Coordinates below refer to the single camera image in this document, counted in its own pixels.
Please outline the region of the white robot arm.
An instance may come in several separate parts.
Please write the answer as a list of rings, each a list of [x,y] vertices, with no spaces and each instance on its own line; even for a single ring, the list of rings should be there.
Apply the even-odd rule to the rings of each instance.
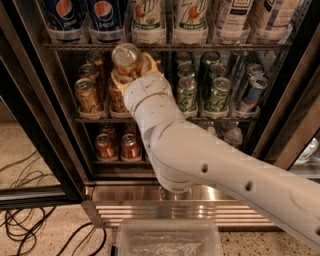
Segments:
[[[187,121],[149,54],[113,52],[112,60],[111,77],[162,187],[174,193],[196,184],[214,187],[320,250],[319,184],[257,160]]]

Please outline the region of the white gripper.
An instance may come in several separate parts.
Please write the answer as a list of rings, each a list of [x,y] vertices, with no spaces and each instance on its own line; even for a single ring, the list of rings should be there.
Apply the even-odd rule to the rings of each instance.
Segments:
[[[168,80],[159,75],[157,64],[152,56],[142,53],[142,77],[134,79],[122,75],[117,70],[111,72],[111,79],[124,97],[126,108],[133,114],[138,106],[147,98],[155,95],[173,96],[171,85]]]

